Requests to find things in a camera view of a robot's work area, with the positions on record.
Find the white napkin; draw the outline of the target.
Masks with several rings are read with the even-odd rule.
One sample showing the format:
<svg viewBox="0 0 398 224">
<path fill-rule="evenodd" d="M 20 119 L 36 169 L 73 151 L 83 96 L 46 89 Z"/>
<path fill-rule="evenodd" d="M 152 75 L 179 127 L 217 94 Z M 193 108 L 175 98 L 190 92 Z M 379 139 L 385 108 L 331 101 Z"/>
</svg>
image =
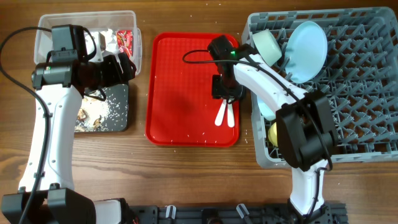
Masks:
<svg viewBox="0 0 398 224">
<path fill-rule="evenodd" d="M 85 33 L 85 44 L 88 55 L 92 54 L 94 48 L 96 48 L 96 54 L 90 59 L 91 62 L 102 62 L 106 56 L 120 53 L 116 33 L 113 30 L 91 32 L 91 36 L 94 40 L 91 39 L 89 34 Z"/>
</svg>

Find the light blue bowl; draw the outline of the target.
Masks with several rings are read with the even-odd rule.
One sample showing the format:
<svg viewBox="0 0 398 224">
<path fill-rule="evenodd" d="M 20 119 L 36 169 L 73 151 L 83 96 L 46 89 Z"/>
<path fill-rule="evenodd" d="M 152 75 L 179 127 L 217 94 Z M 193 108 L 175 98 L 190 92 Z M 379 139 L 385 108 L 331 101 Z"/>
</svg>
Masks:
<svg viewBox="0 0 398 224">
<path fill-rule="evenodd" d="M 275 113 L 259 98 L 257 97 L 257 105 L 263 117 L 268 121 L 275 120 Z"/>
</svg>

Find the red snack wrapper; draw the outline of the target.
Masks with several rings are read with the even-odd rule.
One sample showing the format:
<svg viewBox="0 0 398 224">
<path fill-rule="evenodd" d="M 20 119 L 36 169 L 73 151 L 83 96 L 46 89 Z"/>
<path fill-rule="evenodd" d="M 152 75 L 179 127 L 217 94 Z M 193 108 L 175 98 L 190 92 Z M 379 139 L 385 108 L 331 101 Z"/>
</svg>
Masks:
<svg viewBox="0 0 398 224">
<path fill-rule="evenodd" d="M 118 30 L 116 32 L 116 40 L 119 51 L 121 53 L 126 53 L 128 57 L 132 57 L 134 40 L 132 30 Z"/>
</svg>

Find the green bowl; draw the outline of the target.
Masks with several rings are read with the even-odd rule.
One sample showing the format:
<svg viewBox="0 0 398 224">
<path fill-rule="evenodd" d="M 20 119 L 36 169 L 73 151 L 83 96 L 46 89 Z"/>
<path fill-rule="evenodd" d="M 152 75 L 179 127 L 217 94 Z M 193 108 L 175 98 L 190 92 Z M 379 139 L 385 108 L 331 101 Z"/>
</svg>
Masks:
<svg viewBox="0 0 398 224">
<path fill-rule="evenodd" d="M 273 66 L 281 57 L 282 51 L 269 29 L 252 35 L 257 51 L 268 66 Z"/>
</svg>

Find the yellow cup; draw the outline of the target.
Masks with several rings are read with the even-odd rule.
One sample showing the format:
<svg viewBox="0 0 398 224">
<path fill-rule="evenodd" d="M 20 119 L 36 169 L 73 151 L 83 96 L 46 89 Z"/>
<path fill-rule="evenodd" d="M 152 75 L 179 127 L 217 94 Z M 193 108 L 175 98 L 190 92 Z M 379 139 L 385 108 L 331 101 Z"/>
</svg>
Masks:
<svg viewBox="0 0 398 224">
<path fill-rule="evenodd" d="M 273 146 L 277 147 L 278 143 L 277 143 L 277 124 L 276 123 L 273 123 L 271 125 L 271 127 L 268 130 L 267 136 L 268 136 L 268 139 L 271 142 L 271 144 Z"/>
</svg>

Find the light blue plate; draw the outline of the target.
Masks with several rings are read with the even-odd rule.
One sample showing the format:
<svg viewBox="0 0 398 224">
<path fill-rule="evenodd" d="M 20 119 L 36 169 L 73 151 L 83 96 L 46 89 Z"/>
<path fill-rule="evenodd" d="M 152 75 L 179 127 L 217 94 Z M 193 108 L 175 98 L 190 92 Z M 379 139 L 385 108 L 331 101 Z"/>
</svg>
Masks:
<svg viewBox="0 0 398 224">
<path fill-rule="evenodd" d="M 322 69 L 328 51 L 323 29 L 315 22 L 306 21 L 292 33 L 285 50 L 286 74 L 294 83 L 305 83 L 315 78 Z"/>
</svg>

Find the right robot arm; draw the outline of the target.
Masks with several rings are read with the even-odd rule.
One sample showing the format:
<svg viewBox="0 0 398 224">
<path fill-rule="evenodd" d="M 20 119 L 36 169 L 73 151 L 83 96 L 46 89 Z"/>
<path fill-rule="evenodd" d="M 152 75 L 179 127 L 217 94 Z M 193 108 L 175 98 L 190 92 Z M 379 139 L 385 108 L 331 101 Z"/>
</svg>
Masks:
<svg viewBox="0 0 398 224">
<path fill-rule="evenodd" d="M 295 86 L 270 68 L 253 47 L 233 47 L 225 35 L 214 38 L 206 51 L 218 71 L 213 76 L 214 99 L 234 103 L 251 90 L 274 113 L 277 146 L 292 168 L 288 201 L 292 213 L 301 222 L 323 215 L 323 176 L 333 168 L 331 152 L 338 143 L 326 95 Z"/>
</svg>

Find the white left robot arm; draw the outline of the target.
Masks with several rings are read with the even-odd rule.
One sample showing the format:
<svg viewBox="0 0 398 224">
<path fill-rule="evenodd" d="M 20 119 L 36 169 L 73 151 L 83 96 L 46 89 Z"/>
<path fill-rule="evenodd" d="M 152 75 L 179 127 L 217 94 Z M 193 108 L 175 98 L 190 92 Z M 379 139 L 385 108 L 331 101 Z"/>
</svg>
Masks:
<svg viewBox="0 0 398 224">
<path fill-rule="evenodd" d="M 4 195 L 10 223 L 134 223 L 123 198 L 92 201 L 73 189 L 75 123 L 87 88 L 111 87 L 134 78 L 125 53 L 91 62 L 76 50 L 49 52 L 32 74 L 37 111 L 34 138 L 16 194 Z"/>
</svg>

